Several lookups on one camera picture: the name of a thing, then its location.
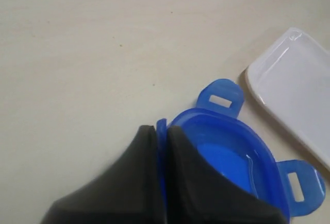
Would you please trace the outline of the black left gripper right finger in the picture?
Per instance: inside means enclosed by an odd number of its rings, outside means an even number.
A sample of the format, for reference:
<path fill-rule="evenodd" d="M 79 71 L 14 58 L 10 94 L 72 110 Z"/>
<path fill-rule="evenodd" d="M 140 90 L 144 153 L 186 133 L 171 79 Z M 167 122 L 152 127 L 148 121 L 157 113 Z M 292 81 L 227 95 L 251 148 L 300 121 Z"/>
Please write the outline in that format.
<path fill-rule="evenodd" d="M 220 175 L 179 126 L 167 130 L 168 223 L 287 223 L 280 209 Z"/>

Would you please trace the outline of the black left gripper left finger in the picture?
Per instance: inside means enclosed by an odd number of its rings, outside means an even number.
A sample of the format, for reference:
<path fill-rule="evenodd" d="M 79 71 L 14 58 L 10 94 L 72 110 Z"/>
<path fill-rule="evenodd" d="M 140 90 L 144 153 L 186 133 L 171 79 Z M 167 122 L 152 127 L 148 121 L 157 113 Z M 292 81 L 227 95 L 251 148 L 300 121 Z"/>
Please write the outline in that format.
<path fill-rule="evenodd" d="M 140 126 L 123 154 L 100 176 L 58 199 L 42 223 L 164 223 L 157 135 Z"/>

